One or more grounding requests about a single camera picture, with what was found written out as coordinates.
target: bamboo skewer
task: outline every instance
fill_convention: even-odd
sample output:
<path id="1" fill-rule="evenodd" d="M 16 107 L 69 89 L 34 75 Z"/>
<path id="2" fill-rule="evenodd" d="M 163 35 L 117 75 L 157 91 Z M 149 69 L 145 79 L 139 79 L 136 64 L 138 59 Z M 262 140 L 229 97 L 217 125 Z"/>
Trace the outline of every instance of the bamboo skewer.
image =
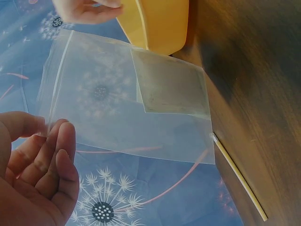
<path id="1" fill-rule="evenodd" d="M 228 154 L 228 152 L 226 151 L 226 149 L 221 144 L 221 142 L 219 141 L 219 139 L 217 138 L 217 136 L 215 134 L 213 134 L 213 140 L 214 140 L 215 144 L 217 145 L 217 147 L 220 149 L 221 153 L 223 154 L 223 156 L 225 157 L 227 162 L 229 163 L 229 165 L 231 166 L 231 168 L 233 169 L 233 171 L 234 171 L 235 175 L 238 177 L 240 183 L 242 184 L 242 186 L 244 187 L 244 189 L 248 193 L 249 197 L 251 198 L 253 204 L 255 205 L 255 207 L 256 207 L 257 211 L 259 212 L 260 216 L 262 217 L 263 221 L 267 221 L 268 216 L 265 214 L 265 212 L 264 212 L 262 206 L 260 205 L 258 199 L 254 195 L 253 191 L 251 190 L 250 186 L 248 185 L 248 183 L 244 179 L 243 175 L 241 174 L 241 172 L 239 171 L 239 169 L 235 165 L 234 161 L 231 159 L 230 155 Z"/>

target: clear plastic bag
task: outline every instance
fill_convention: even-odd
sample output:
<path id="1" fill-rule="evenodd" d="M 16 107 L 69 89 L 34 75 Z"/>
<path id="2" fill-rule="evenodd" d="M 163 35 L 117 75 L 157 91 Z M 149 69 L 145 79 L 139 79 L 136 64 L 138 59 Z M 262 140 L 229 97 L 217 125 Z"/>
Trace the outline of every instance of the clear plastic bag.
<path id="1" fill-rule="evenodd" d="M 175 102 L 173 85 L 171 91 L 162 91 L 172 76 L 158 78 L 174 74 L 183 83 L 182 72 L 193 83 L 199 82 L 183 87 L 199 90 L 188 90 L 188 95 L 181 90 L 183 95 L 175 97 L 181 101 Z M 148 80 L 152 74 L 156 82 Z M 161 92 L 154 98 L 158 109 L 147 111 L 148 95 L 158 89 Z M 186 104 L 187 98 L 193 100 Z M 62 30 L 44 66 L 38 104 L 48 130 L 53 122 L 66 118 L 75 125 L 81 144 L 151 158 L 215 162 L 203 71 L 172 57 Z"/>

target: palm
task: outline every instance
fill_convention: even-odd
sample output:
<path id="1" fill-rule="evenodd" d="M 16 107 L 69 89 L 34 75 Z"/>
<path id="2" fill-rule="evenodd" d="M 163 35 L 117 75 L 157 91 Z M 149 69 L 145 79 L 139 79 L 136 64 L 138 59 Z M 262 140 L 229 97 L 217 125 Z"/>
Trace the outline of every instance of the palm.
<path id="1" fill-rule="evenodd" d="M 12 152 L 6 183 L 0 178 L 6 194 L 0 201 L 7 203 L 5 214 L 17 218 L 8 218 L 4 225 L 65 225 L 79 190 L 78 174 L 69 160 L 74 153 L 74 127 L 65 120 L 54 125 L 47 139 L 33 135 Z"/>

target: finger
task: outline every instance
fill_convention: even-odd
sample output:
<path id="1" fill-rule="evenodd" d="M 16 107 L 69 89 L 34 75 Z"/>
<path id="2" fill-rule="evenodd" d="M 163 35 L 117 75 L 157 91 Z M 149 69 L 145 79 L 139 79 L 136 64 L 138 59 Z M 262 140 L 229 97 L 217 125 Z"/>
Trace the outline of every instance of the finger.
<path id="1" fill-rule="evenodd" d="M 121 6 L 120 0 L 95 0 L 96 2 L 111 8 L 118 8 Z"/>
<path id="2" fill-rule="evenodd" d="M 66 223 L 79 195 L 79 175 L 65 150 L 58 152 L 55 162 L 60 180 L 58 190 L 51 201 L 60 210 Z"/>
<path id="3" fill-rule="evenodd" d="M 44 127 L 45 119 L 42 117 L 25 112 L 0 113 L 1 134 L 8 133 L 10 142 L 17 140 L 19 137 L 30 137 L 32 134 L 41 132 Z"/>
<path id="4" fill-rule="evenodd" d="M 123 12 L 123 8 L 110 8 L 107 6 L 85 6 L 83 10 L 74 13 L 71 20 L 78 24 L 100 24 L 112 20 Z"/>
<path id="5" fill-rule="evenodd" d="M 8 168 L 14 173 L 15 177 L 34 161 L 45 141 L 45 137 L 33 135 L 12 151 Z"/>
<path id="6" fill-rule="evenodd" d="M 61 149 L 67 151 L 67 154 L 73 162 L 75 155 L 75 128 L 69 122 L 65 122 L 61 125 L 56 142 L 56 151 L 53 154 L 49 169 L 35 186 L 39 193 L 48 199 L 51 199 L 57 192 L 59 174 L 56 168 L 56 154 Z"/>
<path id="7" fill-rule="evenodd" d="M 47 173 L 53 154 L 61 125 L 67 122 L 65 119 L 58 120 L 49 133 L 49 137 L 41 147 L 40 152 L 28 167 L 21 173 L 19 179 L 35 186 L 37 182 Z"/>
<path id="8" fill-rule="evenodd" d="M 0 113 L 0 177 L 4 178 L 11 153 L 11 142 L 43 131 L 45 120 L 24 112 Z"/>

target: dandelion pattern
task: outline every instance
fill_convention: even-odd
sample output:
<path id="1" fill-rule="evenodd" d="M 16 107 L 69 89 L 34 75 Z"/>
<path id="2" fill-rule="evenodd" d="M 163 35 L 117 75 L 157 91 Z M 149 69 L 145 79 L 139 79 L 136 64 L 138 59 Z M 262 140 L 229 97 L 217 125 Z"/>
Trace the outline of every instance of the dandelion pattern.
<path id="1" fill-rule="evenodd" d="M 97 67 L 94 74 L 85 73 L 83 79 L 77 87 L 77 102 L 87 117 L 114 116 L 119 112 L 120 104 L 129 100 L 127 87 L 132 80 L 118 67 L 114 71 Z"/>
<path id="2" fill-rule="evenodd" d="M 80 197 L 70 220 L 78 226 L 143 226 L 136 217 L 142 198 L 135 193 L 134 181 L 126 175 L 117 180 L 108 169 L 79 177 Z"/>
<path id="3" fill-rule="evenodd" d="M 73 26 L 74 24 L 64 23 L 57 13 L 51 11 L 42 20 L 39 32 L 42 34 L 42 39 L 54 40 L 61 29 L 71 29 Z"/>

